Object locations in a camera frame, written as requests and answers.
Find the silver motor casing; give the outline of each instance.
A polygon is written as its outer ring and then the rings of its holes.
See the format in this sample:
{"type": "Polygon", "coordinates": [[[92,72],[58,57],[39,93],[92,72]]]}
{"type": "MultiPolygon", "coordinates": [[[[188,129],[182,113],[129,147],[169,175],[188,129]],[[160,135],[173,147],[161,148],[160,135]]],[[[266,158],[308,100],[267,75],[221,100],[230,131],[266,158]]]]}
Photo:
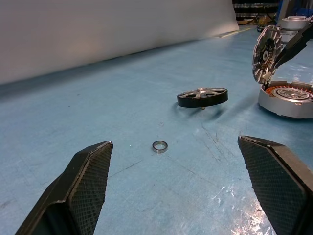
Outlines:
{"type": "MultiPolygon", "coordinates": [[[[280,86],[297,87],[300,89],[312,91],[310,84],[302,82],[288,83],[287,81],[271,81],[269,88],[280,86]]],[[[262,85],[260,89],[259,104],[263,108],[280,116],[289,118],[313,118],[313,102],[291,102],[282,98],[271,96],[266,93],[265,85],[262,85]]]]}

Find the blue work surface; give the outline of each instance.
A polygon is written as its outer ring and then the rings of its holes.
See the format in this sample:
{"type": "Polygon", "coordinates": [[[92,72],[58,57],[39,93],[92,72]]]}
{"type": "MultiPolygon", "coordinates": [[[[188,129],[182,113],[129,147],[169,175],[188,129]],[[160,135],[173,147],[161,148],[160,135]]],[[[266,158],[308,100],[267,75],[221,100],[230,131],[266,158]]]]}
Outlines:
{"type": "MultiPolygon", "coordinates": [[[[258,105],[255,29],[120,57],[0,87],[0,231],[13,234],[72,156],[114,144],[96,235],[272,235],[237,145],[239,135],[291,148],[312,169],[313,121],[258,105]],[[177,106],[198,87],[229,100],[177,106]],[[151,144],[168,143],[163,154],[151,144]]],[[[313,45],[274,79],[310,82],[313,45]]]]}

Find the white wall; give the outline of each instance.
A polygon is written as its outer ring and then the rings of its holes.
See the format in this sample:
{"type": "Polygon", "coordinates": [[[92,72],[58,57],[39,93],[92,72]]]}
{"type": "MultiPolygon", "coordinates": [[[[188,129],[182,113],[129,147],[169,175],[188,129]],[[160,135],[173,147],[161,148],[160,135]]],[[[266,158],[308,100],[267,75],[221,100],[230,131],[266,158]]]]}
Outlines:
{"type": "Polygon", "coordinates": [[[0,83],[237,29],[231,0],[0,0],[0,83]]]}

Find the black rotor wheel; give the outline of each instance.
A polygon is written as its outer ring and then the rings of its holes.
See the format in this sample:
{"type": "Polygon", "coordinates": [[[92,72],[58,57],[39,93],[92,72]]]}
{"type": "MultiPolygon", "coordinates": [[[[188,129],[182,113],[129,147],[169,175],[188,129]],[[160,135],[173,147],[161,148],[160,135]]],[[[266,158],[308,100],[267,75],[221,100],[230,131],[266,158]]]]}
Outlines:
{"type": "Polygon", "coordinates": [[[177,96],[177,103],[185,108],[202,108],[224,103],[228,100],[225,88],[198,88],[186,91],[177,96]]]}

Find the scratch on floor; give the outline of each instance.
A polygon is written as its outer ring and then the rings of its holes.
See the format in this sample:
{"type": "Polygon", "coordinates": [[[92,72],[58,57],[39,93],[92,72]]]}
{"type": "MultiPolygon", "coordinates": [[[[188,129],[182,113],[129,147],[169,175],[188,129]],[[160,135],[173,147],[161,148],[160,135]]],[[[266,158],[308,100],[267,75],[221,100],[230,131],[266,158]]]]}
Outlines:
{"type": "Polygon", "coordinates": [[[125,168],[125,169],[123,169],[123,170],[120,170],[120,171],[119,171],[119,172],[117,172],[117,173],[114,173],[113,175],[110,175],[108,178],[111,178],[112,176],[114,176],[114,175],[116,175],[116,174],[118,174],[118,173],[121,173],[121,172],[123,172],[124,170],[127,170],[127,169],[129,169],[129,168],[133,167],[134,165],[137,165],[137,164],[138,164],[138,163],[140,163],[140,162],[142,162],[142,160],[140,160],[139,162],[134,163],[134,164],[132,164],[132,165],[128,166],[127,168],[125,168]]]}
{"type": "Polygon", "coordinates": [[[209,137],[209,139],[211,139],[214,142],[214,145],[216,147],[216,149],[219,151],[219,153],[224,157],[224,159],[228,162],[227,157],[225,156],[224,152],[221,150],[220,145],[219,145],[219,141],[217,138],[217,132],[216,132],[216,140],[213,138],[213,136],[210,134],[210,132],[204,127],[203,123],[201,124],[203,130],[205,131],[206,135],[209,137]]]}
{"type": "Polygon", "coordinates": [[[212,201],[214,201],[214,199],[221,193],[221,191],[222,191],[224,188],[225,188],[225,186],[222,187],[222,189],[219,191],[218,194],[216,194],[214,197],[211,198],[212,201]]]}
{"type": "Polygon", "coordinates": [[[220,145],[222,147],[224,147],[226,150],[228,150],[228,154],[231,154],[231,155],[233,155],[235,157],[235,155],[232,153],[232,151],[228,147],[226,147],[222,142],[220,142],[220,145]]]}
{"type": "MultiPolygon", "coordinates": [[[[197,137],[192,134],[192,136],[195,138],[195,140],[198,142],[197,137]]],[[[210,154],[212,155],[212,157],[216,160],[216,161],[220,161],[220,158],[215,157],[214,153],[211,151],[211,149],[209,148],[209,146],[207,146],[207,144],[205,143],[205,141],[203,139],[201,139],[201,141],[203,142],[204,146],[209,150],[210,154]]]]}
{"type": "Polygon", "coordinates": [[[193,173],[195,176],[197,176],[198,178],[200,178],[201,180],[204,180],[204,181],[207,181],[208,183],[214,185],[214,186],[217,186],[216,184],[212,183],[211,181],[209,181],[208,179],[200,176],[199,174],[193,172],[192,170],[189,170],[187,167],[183,166],[182,164],[180,164],[178,161],[172,159],[170,156],[166,155],[166,157],[171,160],[173,163],[179,165],[181,168],[185,169],[185,170],[188,170],[189,172],[193,173]]]}

